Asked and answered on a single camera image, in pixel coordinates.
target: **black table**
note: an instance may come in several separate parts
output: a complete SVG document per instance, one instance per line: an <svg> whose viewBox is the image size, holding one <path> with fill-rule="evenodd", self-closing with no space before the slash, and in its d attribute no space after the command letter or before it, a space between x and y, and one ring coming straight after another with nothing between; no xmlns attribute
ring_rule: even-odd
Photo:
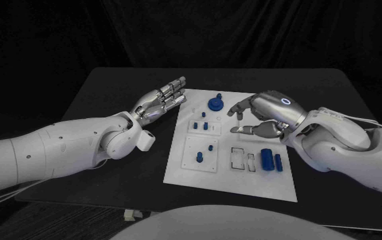
<svg viewBox="0 0 382 240"><path fill-rule="evenodd" d="M180 76L185 88L256 93L273 89L305 108L324 106L351 116L373 118L345 75L334 69L93 69L61 120L105 117L128 111L139 96ZM321 225L382 229L382 193L341 173L321 173L288 148L298 202L188 188L162 183L177 121L174 108L145 129L155 142L136 148L96 170L47 180L17 195L17 200L165 211L201 204L266 209Z"/></svg>

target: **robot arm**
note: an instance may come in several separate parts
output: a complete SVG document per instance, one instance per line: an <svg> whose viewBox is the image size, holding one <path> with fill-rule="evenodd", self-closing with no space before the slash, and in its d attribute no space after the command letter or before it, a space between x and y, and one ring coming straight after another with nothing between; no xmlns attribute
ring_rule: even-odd
<svg viewBox="0 0 382 240"><path fill-rule="evenodd" d="M185 101L184 84L185 79L180 77L146 93L129 113L63 121L0 140L0 189L72 175L105 159L121 159L135 146L146 151L155 138L142 126Z"/></svg>
<svg viewBox="0 0 382 240"><path fill-rule="evenodd" d="M296 102L275 91L255 94L237 102L227 115L236 113L242 120L242 112L247 108L259 120L273 121L257 126L233 127L230 132L278 137L315 170L335 170L382 191L380 128L363 130L347 116L327 108L306 113Z"/></svg>

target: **gray floor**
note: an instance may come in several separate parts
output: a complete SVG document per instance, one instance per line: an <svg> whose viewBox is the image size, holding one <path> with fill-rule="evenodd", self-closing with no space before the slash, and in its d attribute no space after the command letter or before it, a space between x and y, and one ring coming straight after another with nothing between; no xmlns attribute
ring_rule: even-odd
<svg viewBox="0 0 382 240"><path fill-rule="evenodd" d="M123 221L123 210L100 207L15 202L0 208L2 240L109 239L133 222ZM382 239L382 232L337 228L354 239Z"/></svg>

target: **blue knob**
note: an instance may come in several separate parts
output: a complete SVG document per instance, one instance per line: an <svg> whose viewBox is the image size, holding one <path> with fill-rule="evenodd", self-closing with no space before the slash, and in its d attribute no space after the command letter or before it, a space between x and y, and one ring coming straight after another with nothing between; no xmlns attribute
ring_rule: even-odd
<svg viewBox="0 0 382 240"><path fill-rule="evenodd" d="M273 155L273 161L276 162L276 171L282 172L281 156L279 154Z"/></svg>
<svg viewBox="0 0 382 240"><path fill-rule="evenodd" d="M272 150L262 149L260 150L260 165L265 171L273 170L273 161L272 161Z"/></svg>
<svg viewBox="0 0 382 240"><path fill-rule="evenodd" d="M219 111L224 106L224 103L220 99L220 93L216 95L214 98L208 100L208 109L213 111Z"/></svg>
<svg viewBox="0 0 382 240"><path fill-rule="evenodd" d="M197 152L195 161L197 161L197 163L203 162L203 154L201 154L201 152Z"/></svg>

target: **robotic hand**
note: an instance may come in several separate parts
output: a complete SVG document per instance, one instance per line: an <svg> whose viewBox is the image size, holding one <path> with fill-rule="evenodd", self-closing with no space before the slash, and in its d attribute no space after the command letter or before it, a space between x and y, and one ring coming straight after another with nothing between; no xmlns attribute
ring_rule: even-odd
<svg viewBox="0 0 382 240"><path fill-rule="evenodd" d="M125 157L135 146L146 151L155 138L141 127L185 101L184 84L180 77L146 93L129 113L61 121L0 140L0 190L92 169L100 161Z"/></svg>
<svg viewBox="0 0 382 240"><path fill-rule="evenodd" d="M327 108L305 112L276 91L257 93L237 102L227 116L236 113L242 120L244 109L265 122L257 126L233 127L230 132L278 137L315 170L343 172L382 191L382 128L363 130L347 118L379 125L376 121L348 117Z"/></svg>

